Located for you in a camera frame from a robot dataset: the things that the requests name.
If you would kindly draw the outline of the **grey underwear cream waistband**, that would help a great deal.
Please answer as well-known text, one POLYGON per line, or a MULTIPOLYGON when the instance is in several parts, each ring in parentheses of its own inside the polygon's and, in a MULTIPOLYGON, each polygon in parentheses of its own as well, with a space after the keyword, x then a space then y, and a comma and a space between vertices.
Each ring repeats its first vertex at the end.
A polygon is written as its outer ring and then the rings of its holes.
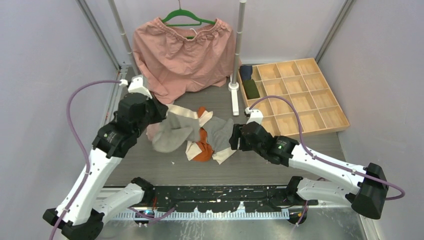
POLYGON ((186 141, 199 141, 198 113, 174 104, 168 104, 167 107, 166 118, 147 127, 146 135, 153 149, 160 153, 171 153, 186 141))
MULTIPOLYGON (((213 113, 212 119, 203 126, 207 132, 207 143, 211 145, 213 150, 210 160, 215 160, 218 164, 222 164, 236 152, 235 150, 231 150, 229 144, 233 125, 233 119, 224 120, 214 116, 213 113)), ((196 146, 196 142, 187 141, 185 154, 189 161, 194 161, 194 156, 200 152, 196 146)))

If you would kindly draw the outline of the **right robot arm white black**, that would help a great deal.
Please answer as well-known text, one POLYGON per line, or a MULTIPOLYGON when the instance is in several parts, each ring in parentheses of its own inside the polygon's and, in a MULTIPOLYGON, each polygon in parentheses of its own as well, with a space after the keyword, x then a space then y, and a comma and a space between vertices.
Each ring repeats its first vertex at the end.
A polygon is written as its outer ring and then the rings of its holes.
POLYGON ((229 144, 232 150, 254 151, 266 161, 301 169, 325 179, 293 176, 285 191, 293 205, 301 201, 323 200, 350 206, 356 213, 374 220, 382 216, 389 186, 381 166, 346 163, 316 152, 297 140, 272 136, 256 123, 234 124, 229 144))

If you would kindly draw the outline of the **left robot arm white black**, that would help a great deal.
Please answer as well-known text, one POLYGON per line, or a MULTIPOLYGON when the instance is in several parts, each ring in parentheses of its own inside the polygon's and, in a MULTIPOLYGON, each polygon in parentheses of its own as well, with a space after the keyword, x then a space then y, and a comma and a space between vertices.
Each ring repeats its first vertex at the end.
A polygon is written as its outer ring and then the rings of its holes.
POLYGON ((43 219, 69 240, 94 240, 103 226, 125 209, 149 206, 154 186, 135 177, 122 190, 97 200, 106 180, 136 143, 147 126, 166 119, 168 107, 155 97, 128 93, 119 101, 111 122, 102 126, 87 155, 86 165, 63 202, 47 209, 43 219))

